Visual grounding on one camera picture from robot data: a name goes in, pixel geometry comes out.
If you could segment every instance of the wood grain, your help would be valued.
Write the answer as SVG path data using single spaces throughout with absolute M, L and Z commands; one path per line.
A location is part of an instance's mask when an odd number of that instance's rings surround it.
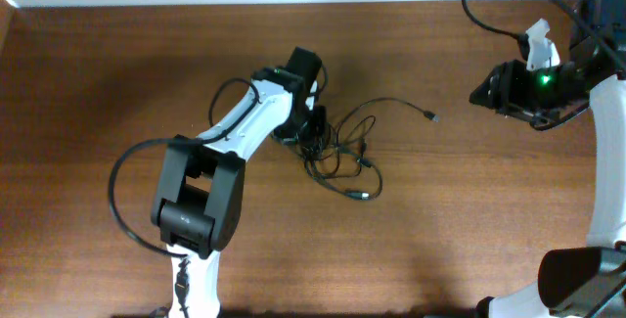
M 543 1 L 472 6 L 510 30 L 543 17 L 566 48 L 570 24 Z M 368 153 L 385 182 L 366 204 L 319 187 L 266 141 L 246 168 L 242 219 L 222 256 L 224 307 L 471 307 L 532 282 L 546 251 L 584 244 L 591 114 L 537 133 L 471 106 L 470 92 L 518 52 L 458 2 L 26 9 L 0 60 L 2 316 L 111 317 L 169 303 L 168 260 L 125 238 L 109 214 L 112 163 L 135 142 L 205 130 L 221 81 L 282 64 L 296 45 L 328 67 L 322 104 L 335 120 L 396 96 L 441 122 L 392 104 L 364 112 L 378 117 Z M 128 222 L 155 242 L 161 159 L 162 149 L 137 155 L 116 190 Z
M 2 53 L 4 39 L 9 30 L 9 23 L 11 22 L 13 11 L 13 6 L 9 5 L 6 0 L 0 0 L 0 53 Z

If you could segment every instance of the white bracket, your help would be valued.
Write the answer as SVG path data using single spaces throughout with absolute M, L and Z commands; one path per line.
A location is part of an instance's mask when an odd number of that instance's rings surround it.
M 311 93 L 315 93 L 316 91 L 317 91 L 317 81 L 314 81 L 313 85 L 311 86 Z M 315 105 L 315 97 L 306 98 L 305 104 L 309 108 L 309 110 L 312 111 L 313 106 Z
M 215 318 L 219 314 L 220 303 L 217 298 L 217 272 L 219 270 L 219 254 L 214 251 L 207 259 L 200 259 L 198 254 L 182 246 L 167 245 L 167 250 L 175 253 L 186 254 L 189 260 L 187 274 L 189 275 L 189 293 L 185 305 L 188 307 L 189 316 L 192 318 Z M 172 307 L 167 317 L 184 318 L 180 310 L 180 303 L 176 297 L 176 274 L 178 273 L 181 259 L 172 258 Z
M 626 81 L 617 75 L 591 90 L 598 156 L 596 203 L 587 246 L 626 241 Z
M 539 20 L 526 30 L 528 45 L 530 46 L 528 62 L 526 63 L 527 70 L 551 68 L 560 64 L 557 46 L 552 40 L 546 38 L 549 31 L 550 25 L 544 19 Z
M 259 92 L 260 102 L 228 136 L 207 144 L 207 147 L 222 154 L 234 152 L 239 158 L 248 161 L 265 137 L 290 116 L 292 94 L 283 86 L 268 80 L 253 80 L 252 84 Z M 235 123 L 253 101 L 254 92 L 250 88 L 221 121 L 198 137 L 207 139 L 218 135 L 224 128 Z

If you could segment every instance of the green light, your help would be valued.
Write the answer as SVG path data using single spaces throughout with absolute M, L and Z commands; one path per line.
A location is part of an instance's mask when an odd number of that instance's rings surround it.
M 551 80 L 552 80 L 552 78 L 550 76 L 541 76 L 541 83 L 543 85 L 548 84 Z

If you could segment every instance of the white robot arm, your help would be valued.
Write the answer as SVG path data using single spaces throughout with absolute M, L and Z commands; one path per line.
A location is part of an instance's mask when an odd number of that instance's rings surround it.
M 152 220 L 167 249 L 185 254 L 172 257 L 169 318 L 219 313 L 219 256 L 239 221 L 246 162 L 271 133 L 283 138 L 307 134 L 320 68 L 315 54 L 296 48 L 285 68 L 255 73 L 244 98 L 197 140 L 214 139 L 236 124 L 230 133 L 203 146 L 168 146 Z M 210 192 L 188 185 L 188 177 L 210 178 Z
M 548 252 L 537 282 L 513 295 L 484 299 L 476 308 L 480 318 L 626 314 L 625 6 L 626 0 L 581 0 L 570 62 L 563 65 L 554 43 L 545 38 L 548 24 L 540 20 L 517 37 L 527 63 L 497 66 L 469 98 L 539 131 L 564 124 L 591 106 L 598 141 L 596 203 L 587 247 Z M 610 48 L 601 49 L 599 43 L 610 43 Z M 561 116 L 576 104 L 578 108 Z

